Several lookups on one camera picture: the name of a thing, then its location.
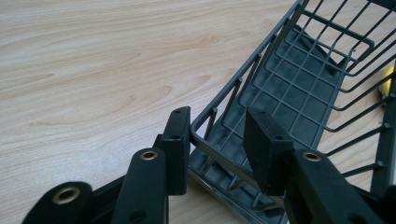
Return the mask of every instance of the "wooden floor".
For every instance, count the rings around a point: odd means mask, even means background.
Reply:
[[[124,175],[173,109],[203,110],[292,2],[2,1],[0,222],[21,223],[63,182]],[[170,199],[170,223],[239,222],[192,180]]]

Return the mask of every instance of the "brass insert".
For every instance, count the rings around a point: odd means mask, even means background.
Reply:
[[[305,152],[303,154],[303,157],[306,160],[309,160],[309,161],[320,161],[321,160],[321,157],[318,156],[316,153],[313,153],[313,152]]]
[[[53,196],[52,201],[56,204],[65,204],[73,202],[81,191],[76,187],[66,187],[58,191],[58,193]]]
[[[158,153],[155,151],[147,151],[140,155],[140,158],[144,161],[151,161],[158,157]]]

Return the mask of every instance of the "wire basket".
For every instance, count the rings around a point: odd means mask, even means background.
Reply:
[[[287,222],[282,197],[260,193],[243,148],[245,111],[256,107],[296,149],[344,154],[332,161],[347,180],[382,196],[395,170],[395,72],[381,76],[395,63],[395,8],[393,0],[297,1],[192,123],[191,176],[246,222]]]

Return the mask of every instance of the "yellow object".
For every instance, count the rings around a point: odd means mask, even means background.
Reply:
[[[394,71],[394,65],[389,67],[387,70],[385,70],[384,74],[382,75],[382,78],[389,76],[393,71]],[[380,87],[380,91],[382,92],[384,97],[387,97],[389,95],[389,89],[390,89],[390,79],[384,84],[382,84]]]

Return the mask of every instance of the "black plastic part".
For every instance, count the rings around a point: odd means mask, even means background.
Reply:
[[[158,148],[134,154],[110,223],[167,223],[166,158]]]
[[[92,188],[83,182],[67,182],[49,190],[26,216],[23,224],[89,223]]]
[[[114,207],[119,198],[122,183],[125,176],[122,176],[99,189],[96,189],[93,196],[93,214],[91,224],[109,223],[113,215]]]
[[[160,145],[166,154],[168,195],[182,195],[187,191],[190,157],[190,107],[172,111]]]
[[[296,150],[290,173],[285,208],[291,224],[383,223],[322,153]]]
[[[266,195],[285,193],[284,160],[293,151],[293,140],[271,117],[247,109],[244,148],[260,190]]]

